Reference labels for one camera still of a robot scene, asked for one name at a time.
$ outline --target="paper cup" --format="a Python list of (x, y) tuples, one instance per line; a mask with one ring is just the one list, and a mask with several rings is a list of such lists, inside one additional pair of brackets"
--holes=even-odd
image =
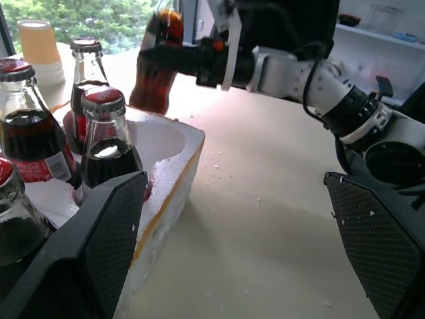
[(60, 62), (53, 28), (48, 21), (18, 21), (24, 59), (31, 64), (52, 65)]

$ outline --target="coca-cola label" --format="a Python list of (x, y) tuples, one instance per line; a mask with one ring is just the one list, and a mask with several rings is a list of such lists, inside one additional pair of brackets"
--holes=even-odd
[(25, 183), (48, 181), (52, 178), (68, 181), (72, 177), (62, 152), (40, 161), (8, 159), (16, 165)]

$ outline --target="red bottle cap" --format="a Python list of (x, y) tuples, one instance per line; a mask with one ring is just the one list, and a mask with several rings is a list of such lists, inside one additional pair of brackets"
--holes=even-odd
[(91, 102), (103, 104), (118, 101), (124, 96), (121, 91), (116, 88), (111, 88), (110, 86), (98, 86), (85, 91), (84, 97)]
[(34, 76), (31, 64), (15, 58), (0, 58), (0, 82), (24, 81)]
[(4, 158), (0, 158), (0, 185), (3, 185), (13, 173), (13, 166)]
[(111, 116), (123, 116), (126, 102), (120, 90), (110, 86), (97, 86), (84, 91), (81, 97), (83, 114), (89, 120), (107, 121)]

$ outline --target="black mesh panel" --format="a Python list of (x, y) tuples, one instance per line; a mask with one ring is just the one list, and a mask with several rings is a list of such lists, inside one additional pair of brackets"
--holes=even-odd
[(375, 195), (329, 175), (345, 252), (381, 319), (394, 316), (424, 270), (424, 255)]
[(84, 250), (87, 273), (105, 318), (112, 318), (134, 253), (143, 197), (140, 178), (117, 191)]

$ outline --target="white shelf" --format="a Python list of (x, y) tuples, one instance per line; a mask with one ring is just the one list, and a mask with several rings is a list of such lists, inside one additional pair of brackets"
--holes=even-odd
[(336, 28), (340, 29), (340, 30), (344, 30), (344, 31), (349, 31), (349, 32), (352, 32), (352, 33), (357, 33), (359, 35), (365, 35), (365, 36), (376, 38), (376, 39), (379, 39), (379, 40), (384, 40), (384, 41), (396, 43), (398, 45), (404, 45), (406, 47), (425, 51), (425, 45), (422, 45), (420, 43), (411, 43), (411, 42), (408, 42), (408, 41), (396, 39), (394, 37), (389, 37), (387, 35), (380, 35), (378, 33), (366, 31), (366, 30), (360, 29), (358, 27), (353, 28), (353, 27), (348, 27), (346, 25), (340, 25), (339, 23), (337, 23)]

